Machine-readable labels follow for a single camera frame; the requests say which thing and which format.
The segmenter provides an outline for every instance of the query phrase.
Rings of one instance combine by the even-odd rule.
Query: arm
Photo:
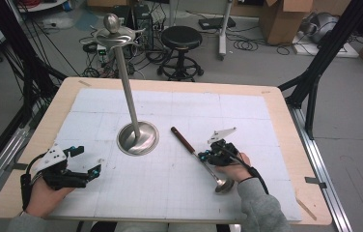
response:
[[[247,164],[251,165],[250,159],[244,153],[240,155]],[[272,195],[265,194],[260,180],[253,178],[242,165],[218,166],[216,169],[239,182],[237,190],[241,197],[241,210],[247,215],[247,219],[241,224],[241,231],[292,230],[278,200]]]
[[[43,178],[39,178],[31,193],[28,207],[20,216],[14,217],[7,232],[42,232],[46,229],[46,218],[74,188],[50,188]]]

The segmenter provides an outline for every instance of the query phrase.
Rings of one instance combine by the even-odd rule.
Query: round metal base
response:
[[[217,188],[215,188],[216,193],[227,193],[229,192],[234,186],[233,179],[228,178],[225,181],[221,181],[221,183],[217,183]]]
[[[140,136],[135,137],[132,124],[124,126],[118,134],[118,146],[130,156],[143,156],[151,152],[158,143],[158,130],[148,122],[138,122]]]

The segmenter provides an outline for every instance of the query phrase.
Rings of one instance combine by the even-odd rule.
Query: wooden handle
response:
[[[188,150],[189,153],[194,154],[194,148],[185,140],[181,133],[175,128],[170,128],[170,131],[179,139],[179,141],[184,145],[184,147]]]

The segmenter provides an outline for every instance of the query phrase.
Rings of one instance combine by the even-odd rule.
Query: metal ladle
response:
[[[196,157],[197,160],[206,168],[208,173],[214,178],[215,182],[217,183],[217,187],[215,188],[215,192],[217,192],[217,193],[226,193],[226,192],[230,191],[230,189],[234,185],[234,180],[232,180],[230,178],[227,178],[227,180],[221,180],[220,178],[218,178],[211,171],[211,169],[209,169],[209,167],[207,165],[205,165],[200,160],[200,158],[197,156],[196,151],[194,150],[194,148],[187,142],[187,140],[185,140],[185,138],[179,133],[179,131],[175,127],[170,128],[170,130],[176,136],[176,138],[181,142],[181,144],[184,145],[184,147],[188,150],[188,152],[191,153],[194,157]]]

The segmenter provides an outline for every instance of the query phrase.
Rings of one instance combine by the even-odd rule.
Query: white grid paper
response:
[[[236,186],[214,192],[216,182],[171,133],[176,127],[199,152],[209,149],[214,131],[237,128],[227,142],[245,152],[263,175],[288,220],[301,220],[264,98],[211,93],[133,91],[139,121],[159,131],[156,148],[145,156],[125,155],[116,144],[130,123],[122,90],[82,89],[58,133],[65,149],[85,146],[69,169],[85,172],[102,164],[100,177],[77,189],[55,216],[134,220],[240,220]]]

